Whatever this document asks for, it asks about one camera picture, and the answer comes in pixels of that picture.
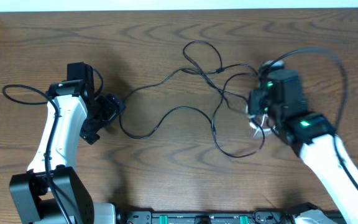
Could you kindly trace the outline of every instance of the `black cable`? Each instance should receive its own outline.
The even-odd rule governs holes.
[[[251,73],[238,73],[238,74],[232,75],[230,78],[228,78],[228,79],[226,80],[226,82],[225,82],[225,84],[224,84],[224,86],[223,86],[223,90],[226,89],[227,84],[229,83],[229,81],[230,81],[232,78],[234,78],[234,77],[236,77],[236,76],[239,76],[239,75],[252,75],[252,74],[251,74]],[[248,99],[247,99],[247,98],[245,98],[245,97],[242,96],[242,99],[248,104]],[[215,121],[216,113],[218,112],[218,109],[221,107],[222,102],[223,102],[223,97],[221,97],[221,101],[219,102],[218,106],[216,107],[216,109],[215,109],[215,111],[214,111],[214,113],[213,113],[213,115],[212,115],[212,119],[211,119],[211,121],[212,121],[212,122],[211,122],[211,129],[213,130],[213,131],[212,131],[212,137],[213,137],[215,146],[216,146],[217,149],[219,149],[223,154],[225,154],[225,155],[227,155],[227,156],[230,156],[230,157],[233,157],[233,158],[243,158],[243,157],[247,157],[247,156],[251,156],[251,155],[255,154],[258,150],[260,150],[260,149],[263,147],[263,145],[264,145],[264,143],[265,143],[265,132],[264,132],[264,130],[262,129],[262,127],[260,126],[260,124],[258,124],[258,123],[255,121],[255,119],[253,119],[253,118],[250,119],[251,122],[253,122],[253,123],[261,130],[261,132],[262,132],[262,142],[260,143],[260,146],[259,146],[259,149],[258,149],[258,150],[253,151],[253,152],[250,152],[250,153],[247,153],[247,154],[244,154],[244,155],[241,155],[241,156],[235,156],[235,155],[233,155],[233,154],[230,154],[230,153],[227,153],[227,152],[223,151],[223,150],[221,149],[221,147],[219,146],[219,144],[218,144],[218,142],[217,142],[217,140],[216,140],[216,128],[215,128],[215,125],[214,125],[214,121]]]
[[[195,44],[195,43],[199,43],[199,44],[206,44],[208,46],[210,46],[218,55],[219,57],[219,68],[211,71],[211,72],[204,72],[203,69],[198,65],[197,62],[195,62],[187,53],[186,53],[186,49],[187,47],[189,47],[191,44]],[[147,86],[142,86],[140,88],[137,88],[135,90],[132,90],[123,100],[123,103],[125,103],[127,101],[127,99],[132,96],[135,92],[139,91],[139,90],[143,90],[143,89],[146,89],[146,88],[150,88],[150,87],[155,87],[155,86],[159,86],[159,85],[162,85],[164,84],[166,81],[168,81],[172,76],[174,76],[174,74],[178,73],[178,72],[184,72],[184,73],[188,73],[188,74],[192,74],[192,75],[200,75],[204,81],[212,88],[214,88],[215,90],[218,91],[218,93],[221,95],[221,101],[219,102],[218,106],[216,107],[215,111],[214,111],[214,114],[213,114],[213,118],[210,119],[208,117],[208,115],[206,115],[204,112],[202,112],[201,110],[197,109],[197,108],[193,108],[193,107],[189,107],[189,106],[179,106],[179,107],[176,107],[172,110],[170,110],[168,113],[166,113],[163,118],[158,122],[158,124],[153,128],[153,130],[151,132],[149,132],[148,134],[145,134],[145,135],[135,135],[135,134],[131,134],[130,132],[128,132],[127,130],[125,130],[123,124],[122,124],[122,114],[119,115],[119,124],[120,124],[120,127],[122,129],[122,131],[127,135],[129,136],[130,138],[134,138],[134,139],[147,139],[149,138],[159,127],[160,125],[162,124],[162,121],[173,111],[175,110],[178,110],[178,109],[191,109],[191,110],[195,110],[199,113],[201,113],[205,118],[207,118],[207,120],[209,121],[209,123],[211,124],[211,130],[212,130],[212,135],[213,135],[213,140],[214,140],[214,143],[215,143],[215,146],[225,155],[229,156],[229,157],[233,157],[233,158],[242,158],[242,157],[246,157],[246,156],[250,156],[250,155],[253,155],[255,154],[258,150],[254,151],[254,152],[251,152],[251,153],[248,153],[248,154],[245,154],[245,155],[242,155],[242,156],[235,156],[233,154],[230,154],[226,151],[224,151],[218,144],[217,140],[216,140],[216,128],[215,128],[215,125],[214,125],[214,120],[215,120],[215,116],[216,116],[216,113],[218,111],[218,109],[220,108],[223,100],[226,102],[227,104],[227,107],[229,109],[232,109],[230,107],[230,104],[229,104],[229,101],[228,99],[224,96],[224,94],[228,94],[228,95],[232,95],[232,96],[236,96],[238,98],[241,98],[245,101],[246,104],[248,104],[248,99],[242,95],[238,95],[238,94],[235,94],[235,93],[232,93],[230,91],[226,91],[226,85],[227,83],[234,77],[238,76],[238,75],[255,75],[256,77],[258,77],[258,72],[250,65],[246,64],[246,63],[238,63],[238,64],[234,64],[234,65],[229,65],[229,66],[226,66],[226,67],[223,67],[223,63],[222,63],[222,57],[220,55],[220,53],[218,52],[218,50],[213,46],[211,45],[209,42],[207,41],[203,41],[203,40],[196,40],[196,41],[192,41],[190,43],[188,43],[182,50],[183,52],[183,56],[190,62],[192,63],[196,69],[194,68],[179,68],[179,69],[176,69],[175,71],[173,71],[167,78],[165,78],[162,82],[160,83],[157,83],[157,84],[153,84],[153,85],[147,85]],[[225,69],[227,68],[232,68],[232,67],[236,67],[236,66],[245,66],[245,67],[248,67],[250,68],[253,73],[239,73],[239,74],[235,74],[233,75],[232,77],[230,77],[229,79],[226,80],[226,83],[224,84],[224,88],[223,89],[220,89],[219,87],[217,87],[213,81],[207,76],[207,75],[210,75],[210,74],[215,74],[215,73],[221,73],[223,71],[225,71]],[[260,147],[259,149],[261,149],[264,145],[264,142],[265,142],[265,133],[263,132],[263,129],[262,127],[260,126],[260,124],[258,124],[254,119],[250,119],[251,122],[253,122],[257,127],[259,127],[262,131],[262,142],[260,144]]]
[[[26,85],[6,85],[6,86],[4,86],[4,88],[2,88],[2,93],[4,94],[4,96],[6,98],[8,98],[9,100],[13,101],[13,102],[20,103],[20,104],[23,104],[23,105],[39,105],[39,104],[47,103],[47,102],[45,102],[45,103],[28,103],[28,102],[15,100],[15,99],[11,98],[10,96],[8,96],[6,94],[6,89],[8,89],[8,88],[23,88],[23,89],[26,89],[26,90],[36,92],[36,93],[40,94],[41,96],[43,96],[47,100],[47,102],[49,102],[53,106],[53,108],[55,109],[55,119],[53,121],[53,125],[52,125],[52,128],[50,130],[48,143],[47,143],[47,148],[46,148],[45,154],[44,154],[44,158],[45,158],[45,175],[47,177],[47,182],[48,182],[48,185],[50,187],[50,191],[52,192],[52,195],[55,197],[57,205],[59,206],[59,209],[62,212],[63,217],[65,218],[65,220],[66,220],[66,222],[68,224],[71,224],[70,217],[68,216],[68,214],[67,214],[67,212],[66,212],[66,210],[65,210],[65,208],[64,208],[64,206],[62,204],[62,201],[60,200],[60,197],[57,194],[57,191],[55,189],[55,184],[53,183],[53,180],[52,180],[51,175],[50,175],[50,169],[49,169],[50,168],[50,160],[51,160],[50,148],[52,146],[53,135],[55,134],[58,119],[59,119],[59,116],[60,116],[59,115],[59,110],[58,110],[55,102],[53,102],[53,100],[49,96],[47,96],[45,93],[42,93],[41,91],[39,91],[39,90],[37,90],[35,88],[32,88],[30,86],[26,86]]]
[[[100,78],[100,82],[101,82],[100,86],[99,86],[99,89],[94,93],[94,97],[96,98],[102,92],[102,89],[103,89],[103,77],[102,77],[102,75],[100,75],[99,71],[96,68],[94,68],[93,70],[94,70],[94,72],[96,72],[96,74],[98,74],[98,77]]]
[[[341,74],[341,77],[342,77],[342,89],[343,89],[343,92],[342,92],[342,99],[341,99],[341,102],[339,104],[339,108],[338,108],[337,115],[336,115],[336,121],[335,121],[335,125],[334,125],[335,130],[337,131],[338,128],[339,128],[339,124],[341,123],[341,119],[342,119],[342,116],[343,116],[343,112],[344,112],[344,108],[345,108],[346,101],[347,101],[347,96],[348,96],[348,75],[347,75],[347,72],[346,72],[342,62],[340,61],[340,59],[338,58],[338,56],[336,54],[334,54],[333,52],[331,52],[328,49],[319,48],[319,47],[305,47],[305,48],[300,48],[298,50],[293,50],[291,52],[283,54],[278,59],[276,59],[273,62],[271,62],[260,73],[260,76],[261,76],[261,78],[266,78],[270,67],[272,65],[274,65],[276,62],[278,62],[279,60],[282,60],[282,59],[287,58],[288,56],[291,56],[291,55],[294,55],[294,54],[304,54],[304,53],[319,53],[319,54],[323,54],[326,57],[328,57],[329,59],[331,59],[333,62],[335,62],[337,67],[338,67],[338,69],[339,69],[339,73]],[[352,184],[354,185],[354,187],[358,191],[358,183],[354,180],[352,174],[349,172],[349,170],[346,167],[344,159],[339,154],[339,150],[338,150],[337,144],[336,144],[336,139],[337,139],[337,134],[334,133],[333,144],[334,144],[334,150],[335,150],[336,156],[338,158],[339,164],[343,167],[347,177],[349,178],[349,180],[352,182]]]
[[[44,104],[47,104],[48,101],[45,101],[45,102],[37,102],[37,103],[30,103],[30,102],[24,102],[24,101],[20,101],[20,100],[16,100],[16,99],[13,99],[12,97],[10,97],[7,93],[6,93],[6,89],[7,88],[12,88],[12,87],[18,87],[18,88],[21,88],[19,87],[20,85],[6,85],[2,88],[2,93],[3,95],[8,99],[8,100],[11,100],[15,103],[20,103],[20,104],[23,104],[23,105],[44,105]]]

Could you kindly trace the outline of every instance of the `wooden table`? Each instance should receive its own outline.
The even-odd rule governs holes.
[[[47,90],[66,77],[66,64],[84,61],[104,77],[104,93],[121,98],[131,90],[162,81],[190,64],[181,54],[191,40],[214,44],[224,65],[263,61],[304,46],[339,54],[349,72],[350,97],[339,134],[358,166],[358,9],[235,10],[157,12],[0,13],[0,223],[18,223],[9,193],[13,174],[26,171],[38,148],[45,106],[18,105],[1,88],[10,83]],[[217,68],[206,46],[189,49],[205,70]],[[311,108],[333,122],[341,89],[337,68],[318,55],[289,58],[299,70]],[[245,68],[211,76],[217,85]],[[238,78],[228,90],[248,95],[254,78]],[[22,100],[42,100],[24,90]],[[212,115],[219,95],[198,76],[178,73],[166,84],[135,94],[124,126],[135,134],[150,131],[174,106],[195,106]],[[230,98],[243,108],[241,101]],[[219,143],[229,152],[250,152],[247,118],[223,108]],[[93,146],[80,140],[77,173],[95,202],[154,210],[253,210],[312,202],[336,206],[317,177],[274,136],[245,159],[231,159],[214,146],[208,122],[193,111],[176,111],[147,140],[127,137],[118,122],[100,130]]]

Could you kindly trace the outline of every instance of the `green connector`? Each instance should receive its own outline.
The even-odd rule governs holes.
[[[248,216],[240,216],[240,224],[248,224]]]
[[[160,215],[160,224],[168,224],[168,215]]]
[[[271,88],[274,85],[272,81],[267,82],[267,88]]]

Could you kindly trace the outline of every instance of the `white wall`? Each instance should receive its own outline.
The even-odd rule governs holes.
[[[358,7],[358,0],[0,0],[0,12]]]

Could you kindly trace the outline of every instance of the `green led light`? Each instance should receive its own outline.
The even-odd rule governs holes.
[[[303,127],[307,127],[307,126],[310,125],[310,123],[307,122],[307,121],[301,121],[301,125],[302,125]]]
[[[272,81],[267,82],[267,88],[271,88],[273,85],[274,85],[274,84],[273,84]]]

